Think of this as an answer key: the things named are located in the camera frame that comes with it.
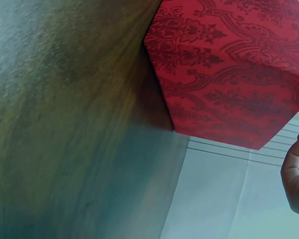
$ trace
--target hexagonal box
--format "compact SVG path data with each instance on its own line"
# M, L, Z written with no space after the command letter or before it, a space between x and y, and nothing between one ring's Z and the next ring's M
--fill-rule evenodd
M260 149L299 111L298 0L163 0L145 45L179 133Z

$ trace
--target white surface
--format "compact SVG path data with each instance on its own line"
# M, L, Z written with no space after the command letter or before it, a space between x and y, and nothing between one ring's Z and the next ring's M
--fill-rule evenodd
M299 237L280 179L298 133L293 119L259 151L192 137L161 239Z

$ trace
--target red box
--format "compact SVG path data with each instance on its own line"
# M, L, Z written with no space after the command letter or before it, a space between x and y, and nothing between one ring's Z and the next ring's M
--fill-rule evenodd
M260 149L299 111L297 0L163 0L145 45L179 133Z

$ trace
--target brown wood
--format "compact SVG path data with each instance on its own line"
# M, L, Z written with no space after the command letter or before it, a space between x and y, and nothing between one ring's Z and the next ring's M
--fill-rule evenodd
M159 2L0 1L0 239L159 238L188 142L142 47Z

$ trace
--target hand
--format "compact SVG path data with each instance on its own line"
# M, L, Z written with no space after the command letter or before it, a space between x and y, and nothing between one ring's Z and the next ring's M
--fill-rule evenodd
M289 205L299 214L299 138L285 157L281 176Z

